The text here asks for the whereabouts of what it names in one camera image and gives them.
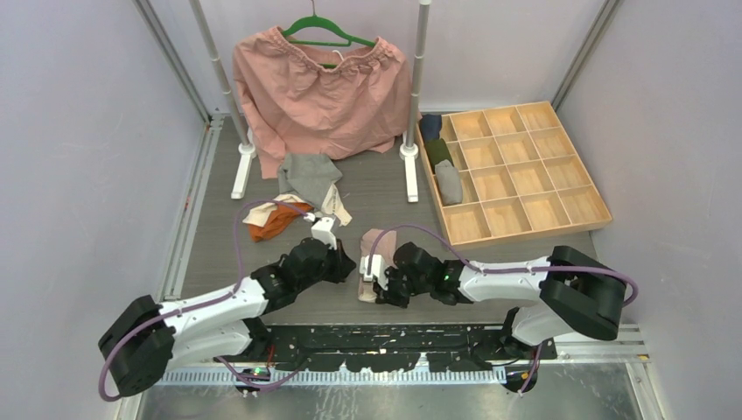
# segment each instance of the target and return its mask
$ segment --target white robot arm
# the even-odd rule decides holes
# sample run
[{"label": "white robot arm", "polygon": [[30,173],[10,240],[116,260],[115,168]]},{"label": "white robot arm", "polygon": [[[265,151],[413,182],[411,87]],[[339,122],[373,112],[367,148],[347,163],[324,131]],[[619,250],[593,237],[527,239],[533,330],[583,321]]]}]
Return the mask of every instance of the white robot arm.
[{"label": "white robot arm", "polygon": [[[345,282],[355,270],[333,233],[334,218],[322,218],[306,238],[278,262],[256,269],[239,283],[188,299],[156,304],[151,296],[134,300],[98,342],[104,358],[143,323],[163,318],[115,355],[110,372],[121,396],[133,396],[175,368],[266,346],[269,333],[258,318],[294,303],[299,293],[321,281]],[[218,304],[216,298],[229,296]]]},{"label": "white robot arm", "polygon": [[[532,306],[514,308],[503,329],[503,346],[521,357],[544,340],[578,332],[596,340],[614,340],[618,334],[626,285],[597,274],[534,272],[533,267],[572,265],[607,269],[574,248],[555,247],[550,256],[525,262],[441,262],[412,242],[402,245],[391,267],[374,255],[360,262],[363,281],[374,284],[378,304],[407,307],[410,297],[430,293],[446,305],[474,304],[489,299],[517,299]],[[499,271],[503,274],[485,274]]]}]

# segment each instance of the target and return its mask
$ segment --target white metal pole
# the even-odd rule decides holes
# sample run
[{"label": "white metal pole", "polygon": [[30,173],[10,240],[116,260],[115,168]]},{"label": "white metal pole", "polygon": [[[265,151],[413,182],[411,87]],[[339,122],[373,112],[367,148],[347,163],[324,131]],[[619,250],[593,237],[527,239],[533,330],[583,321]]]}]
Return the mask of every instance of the white metal pole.
[{"label": "white metal pole", "polygon": [[224,67],[221,65],[221,58],[219,57],[219,51],[216,49],[214,43],[214,37],[211,35],[211,31],[208,29],[207,18],[204,15],[204,10],[201,8],[199,0],[190,0],[191,9],[193,15],[196,17],[196,22],[199,24],[201,31],[201,37],[204,39],[206,49],[209,52],[211,63],[213,65],[213,72],[219,79],[221,85],[221,92],[224,94],[224,99],[227,100],[229,105],[229,114],[232,115],[232,121],[234,126],[237,128],[237,134],[240,136],[240,145],[238,151],[240,152],[240,165],[237,167],[237,175],[234,178],[234,186],[232,187],[232,198],[235,200],[241,199],[245,196],[245,188],[248,185],[248,176],[250,174],[250,163],[256,155],[255,146],[251,141],[251,132],[247,127],[247,124],[240,115],[240,109],[235,101],[235,96],[232,94],[232,86],[229,84],[227,79],[227,73],[224,71]]},{"label": "white metal pole", "polygon": [[412,96],[409,98],[409,120],[404,141],[399,148],[399,156],[404,161],[404,176],[407,182],[407,201],[417,203],[417,170],[415,159],[420,151],[415,144],[417,132],[417,112],[420,105],[420,89],[423,79],[423,59],[425,56],[425,38],[428,34],[428,11],[431,0],[419,0],[420,9],[417,13],[417,38],[415,43],[415,62],[412,67]]},{"label": "white metal pole", "polygon": [[410,148],[415,142],[415,127],[417,126],[417,112],[420,106],[420,88],[423,82],[423,59],[425,57],[425,40],[428,35],[428,11],[431,0],[420,0],[420,11],[417,15],[417,39],[415,43],[415,63],[412,67],[412,97],[409,104],[409,120],[407,122],[407,142]]}]

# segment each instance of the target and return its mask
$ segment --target wooden organizer tray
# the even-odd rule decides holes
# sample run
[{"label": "wooden organizer tray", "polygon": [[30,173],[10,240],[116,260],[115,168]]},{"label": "wooden organizer tray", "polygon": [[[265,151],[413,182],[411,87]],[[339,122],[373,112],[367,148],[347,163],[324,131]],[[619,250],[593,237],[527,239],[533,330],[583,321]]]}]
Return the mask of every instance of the wooden organizer tray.
[{"label": "wooden organizer tray", "polygon": [[417,131],[444,233],[459,249],[602,228],[606,203],[548,102],[443,115],[441,137],[464,200],[443,206]]}]

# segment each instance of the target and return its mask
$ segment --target pink garment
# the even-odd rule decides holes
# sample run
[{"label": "pink garment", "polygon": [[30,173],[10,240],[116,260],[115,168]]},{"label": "pink garment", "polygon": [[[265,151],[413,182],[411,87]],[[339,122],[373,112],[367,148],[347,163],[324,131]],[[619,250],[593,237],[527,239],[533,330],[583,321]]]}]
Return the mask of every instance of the pink garment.
[{"label": "pink garment", "polygon": [[343,56],[291,44],[279,27],[234,48],[234,81],[264,179],[276,177],[286,152],[332,159],[384,152],[407,129],[412,83],[404,54],[377,38]]}]

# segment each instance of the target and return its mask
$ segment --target dark green cloth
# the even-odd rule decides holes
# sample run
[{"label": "dark green cloth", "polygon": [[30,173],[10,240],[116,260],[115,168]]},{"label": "dark green cloth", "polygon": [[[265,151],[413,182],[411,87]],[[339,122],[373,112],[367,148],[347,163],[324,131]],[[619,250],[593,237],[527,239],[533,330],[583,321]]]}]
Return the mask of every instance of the dark green cloth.
[{"label": "dark green cloth", "polygon": [[436,165],[447,160],[453,164],[451,159],[451,153],[448,151],[448,147],[445,145],[445,141],[442,138],[430,140],[425,143],[425,152],[428,154],[428,160],[430,161],[430,168],[433,169],[433,173],[436,173]]}]

